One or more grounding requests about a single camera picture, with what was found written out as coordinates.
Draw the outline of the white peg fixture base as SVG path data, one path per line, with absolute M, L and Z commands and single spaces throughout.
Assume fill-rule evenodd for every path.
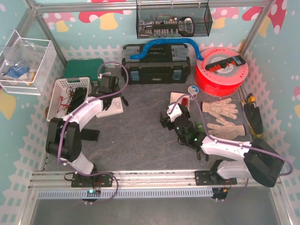
M 102 117 L 112 116 L 120 113 L 123 113 L 122 100 L 121 97 L 116 97 L 112 100 L 110 107 L 107 110 L 103 110 L 99 112 L 96 115 L 96 117 L 102 118 Z

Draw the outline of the black handled screwdriver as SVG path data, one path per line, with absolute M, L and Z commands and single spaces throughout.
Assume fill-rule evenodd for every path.
M 129 106 L 128 101 L 125 99 L 125 97 L 122 94 L 120 94 L 120 98 L 121 98 L 121 100 L 122 100 L 122 102 L 124 103 L 125 106 Z

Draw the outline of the large red spring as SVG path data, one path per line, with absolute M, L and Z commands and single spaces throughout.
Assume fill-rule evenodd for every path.
M 183 98 L 181 99 L 181 104 L 182 104 L 183 106 L 187 106 L 187 105 L 188 105 L 188 99 L 187 99 L 186 97 L 183 97 Z

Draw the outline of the black rectangular plate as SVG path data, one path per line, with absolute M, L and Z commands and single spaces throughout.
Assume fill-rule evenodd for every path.
M 85 129 L 84 128 L 80 132 L 81 139 L 85 140 L 85 141 L 97 142 L 99 135 L 100 135 L 100 131 L 94 130 L 94 129 Z

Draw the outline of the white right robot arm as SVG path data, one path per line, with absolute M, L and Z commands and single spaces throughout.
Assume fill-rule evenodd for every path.
M 253 178 L 265 187 L 275 186 L 284 161 L 264 140 L 257 138 L 252 142 L 227 142 L 224 139 L 209 138 L 189 118 L 188 109 L 180 109 L 178 106 L 174 111 L 162 110 L 159 116 L 162 127 L 174 130 L 179 144 L 193 149 L 198 157 L 203 153 L 206 157 L 219 155 L 229 159 L 213 164 L 210 170 L 212 179 Z

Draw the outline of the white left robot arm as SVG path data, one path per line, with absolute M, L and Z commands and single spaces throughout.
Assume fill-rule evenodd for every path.
M 82 153 L 82 140 L 98 139 L 98 130 L 85 125 L 98 113 L 108 110 L 115 98 L 121 97 L 118 84 L 97 86 L 71 113 L 49 122 L 45 151 L 57 157 L 58 162 L 70 165 L 80 175 L 91 176 L 97 167 Z

